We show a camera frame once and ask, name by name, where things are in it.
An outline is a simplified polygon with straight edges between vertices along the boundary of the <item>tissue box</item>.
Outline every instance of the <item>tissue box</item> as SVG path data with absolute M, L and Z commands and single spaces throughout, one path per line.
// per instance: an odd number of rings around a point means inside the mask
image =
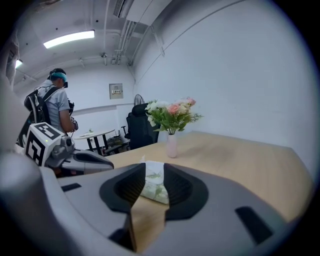
M 145 162 L 145 185 L 140 195 L 162 204 L 169 204 L 168 192 L 164 186 L 163 162 Z

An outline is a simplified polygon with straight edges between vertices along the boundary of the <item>fan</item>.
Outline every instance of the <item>fan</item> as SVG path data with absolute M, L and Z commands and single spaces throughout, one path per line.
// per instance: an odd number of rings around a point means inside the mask
M 144 104 L 145 101 L 144 101 L 144 98 L 142 98 L 142 96 L 140 94 L 137 94 L 135 97 L 134 97 L 134 105 L 140 105 L 140 104 Z

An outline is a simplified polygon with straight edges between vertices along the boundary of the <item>bouquet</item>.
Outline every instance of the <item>bouquet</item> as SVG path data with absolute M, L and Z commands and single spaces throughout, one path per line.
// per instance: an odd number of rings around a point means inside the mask
M 190 97 L 180 99 L 173 104 L 153 100 L 145 109 L 151 126 L 161 125 L 155 131 L 167 131 L 169 135 L 174 135 L 176 131 L 182 132 L 188 123 L 194 123 L 202 117 L 197 113 L 191 113 L 191 107 L 195 104 L 196 101 Z

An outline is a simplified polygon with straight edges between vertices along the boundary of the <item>black pad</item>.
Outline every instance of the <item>black pad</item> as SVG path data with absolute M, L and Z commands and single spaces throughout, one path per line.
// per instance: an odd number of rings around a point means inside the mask
M 130 215 L 131 207 L 141 194 L 146 183 L 146 164 L 136 167 L 107 180 L 100 187 L 102 201 L 116 212 Z
M 251 207 L 240 207 L 235 209 L 235 212 L 257 245 L 273 235 L 270 228 Z
M 165 220 L 189 219 L 205 206 L 209 192 L 206 184 L 172 165 L 163 165 L 163 185 L 168 193 L 170 208 Z

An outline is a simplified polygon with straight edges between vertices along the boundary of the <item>backpack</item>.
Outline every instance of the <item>backpack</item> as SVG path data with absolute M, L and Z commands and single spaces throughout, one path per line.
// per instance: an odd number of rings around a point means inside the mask
M 30 114 L 25 121 L 17 140 L 17 144 L 20 147 L 25 147 L 29 126 L 31 124 L 46 122 L 47 124 L 51 125 L 46 101 L 58 90 L 60 90 L 60 88 L 54 86 L 48 90 L 48 92 L 42 98 L 38 96 L 38 89 L 36 89 L 25 98 L 24 106 L 30 111 Z

